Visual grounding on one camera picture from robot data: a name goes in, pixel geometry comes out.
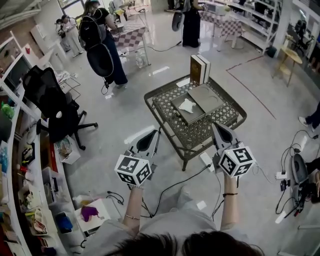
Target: purple cloth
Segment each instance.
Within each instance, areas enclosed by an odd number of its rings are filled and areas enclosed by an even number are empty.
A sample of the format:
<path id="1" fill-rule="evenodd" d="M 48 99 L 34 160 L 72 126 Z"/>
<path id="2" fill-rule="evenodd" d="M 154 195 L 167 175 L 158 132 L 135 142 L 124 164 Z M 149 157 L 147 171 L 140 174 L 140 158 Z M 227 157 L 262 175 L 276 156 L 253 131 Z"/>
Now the purple cloth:
<path id="1" fill-rule="evenodd" d="M 81 208 L 81 214 L 84 218 L 85 222 L 89 221 L 90 216 L 95 216 L 99 214 L 98 210 L 95 207 L 91 207 L 91 206 L 83 206 Z"/>

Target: metal mesh table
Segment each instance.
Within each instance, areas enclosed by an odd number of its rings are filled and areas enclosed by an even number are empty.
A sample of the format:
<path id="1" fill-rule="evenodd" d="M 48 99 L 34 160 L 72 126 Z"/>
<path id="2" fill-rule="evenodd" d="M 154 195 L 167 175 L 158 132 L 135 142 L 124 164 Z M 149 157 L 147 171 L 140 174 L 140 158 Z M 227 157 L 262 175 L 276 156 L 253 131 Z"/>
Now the metal mesh table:
<path id="1" fill-rule="evenodd" d="M 213 145 L 211 123 L 224 124 L 237 128 L 247 118 L 247 113 L 215 81 L 209 78 L 208 87 L 224 102 L 223 106 L 210 115 L 187 125 L 171 101 L 196 87 L 189 83 L 182 87 L 177 82 L 187 79 L 189 75 L 167 83 L 144 95 L 144 101 L 164 131 L 179 157 L 183 160 L 182 170 L 186 170 L 189 160 Z"/>

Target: black backpack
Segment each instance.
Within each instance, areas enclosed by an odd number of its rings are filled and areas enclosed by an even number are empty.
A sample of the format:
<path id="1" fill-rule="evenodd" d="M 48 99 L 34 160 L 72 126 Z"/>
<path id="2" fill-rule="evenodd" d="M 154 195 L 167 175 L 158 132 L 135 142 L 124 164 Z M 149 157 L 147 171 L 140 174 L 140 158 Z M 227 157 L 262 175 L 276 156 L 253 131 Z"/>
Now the black backpack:
<path id="1" fill-rule="evenodd" d="M 90 48 L 101 44 L 106 38 L 106 26 L 98 24 L 96 19 L 91 16 L 84 16 L 79 26 L 79 42 L 83 49 L 88 51 Z"/>

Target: checkered tablecloth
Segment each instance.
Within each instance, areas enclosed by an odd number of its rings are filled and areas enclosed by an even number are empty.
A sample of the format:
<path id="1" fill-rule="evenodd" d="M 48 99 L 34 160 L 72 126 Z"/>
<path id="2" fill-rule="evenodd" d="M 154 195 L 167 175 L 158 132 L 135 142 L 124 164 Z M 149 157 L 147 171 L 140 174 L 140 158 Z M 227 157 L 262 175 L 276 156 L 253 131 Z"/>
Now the checkered tablecloth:
<path id="1" fill-rule="evenodd" d="M 128 20 L 124 24 L 123 32 L 114 34 L 115 46 L 117 48 L 137 47 L 142 41 L 142 36 L 146 31 L 145 25 L 139 22 Z"/>
<path id="2" fill-rule="evenodd" d="M 225 35 L 234 35 L 235 33 L 237 33 L 238 37 L 242 35 L 243 30 L 241 21 L 237 19 L 229 17 L 229 19 L 225 20 L 226 16 L 216 15 L 208 11 L 203 12 L 201 19 L 221 27 L 222 30 L 219 37 L 223 37 Z"/>

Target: ceiling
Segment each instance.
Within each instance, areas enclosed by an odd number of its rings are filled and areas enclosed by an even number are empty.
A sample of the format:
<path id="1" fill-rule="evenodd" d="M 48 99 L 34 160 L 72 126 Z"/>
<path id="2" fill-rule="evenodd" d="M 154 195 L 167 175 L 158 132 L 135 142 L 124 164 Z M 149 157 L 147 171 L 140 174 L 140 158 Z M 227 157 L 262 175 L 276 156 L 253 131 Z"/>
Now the ceiling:
<path id="1" fill-rule="evenodd" d="M 41 11 L 43 0 L 0 0 L 0 30 Z"/>

